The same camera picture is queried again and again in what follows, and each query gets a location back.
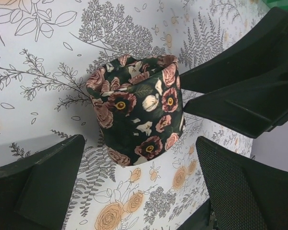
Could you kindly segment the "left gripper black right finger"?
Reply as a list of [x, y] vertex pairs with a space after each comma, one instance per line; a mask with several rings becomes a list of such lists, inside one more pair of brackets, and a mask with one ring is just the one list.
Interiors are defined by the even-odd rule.
[[200, 136], [196, 150], [221, 230], [288, 230], [288, 172]]

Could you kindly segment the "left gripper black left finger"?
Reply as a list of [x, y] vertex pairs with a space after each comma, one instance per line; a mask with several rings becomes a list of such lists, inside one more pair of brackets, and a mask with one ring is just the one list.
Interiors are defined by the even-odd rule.
[[60, 230], [85, 140], [74, 135], [0, 167], [0, 230]]

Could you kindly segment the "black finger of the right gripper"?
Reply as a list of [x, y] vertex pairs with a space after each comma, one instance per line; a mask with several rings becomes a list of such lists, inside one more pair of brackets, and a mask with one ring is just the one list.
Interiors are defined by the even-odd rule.
[[180, 83], [184, 90], [212, 92], [276, 68], [288, 72], [288, 12], [273, 7], [230, 48], [181, 74]]
[[184, 112], [258, 138], [288, 121], [288, 81], [235, 84], [189, 100]]

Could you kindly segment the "black floral necktie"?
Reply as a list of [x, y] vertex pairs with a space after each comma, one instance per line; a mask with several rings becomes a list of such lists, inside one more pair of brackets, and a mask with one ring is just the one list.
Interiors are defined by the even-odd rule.
[[141, 60], [124, 55], [97, 69], [86, 89], [109, 157], [118, 165], [134, 166], [159, 157], [183, 134], [174, 55]]

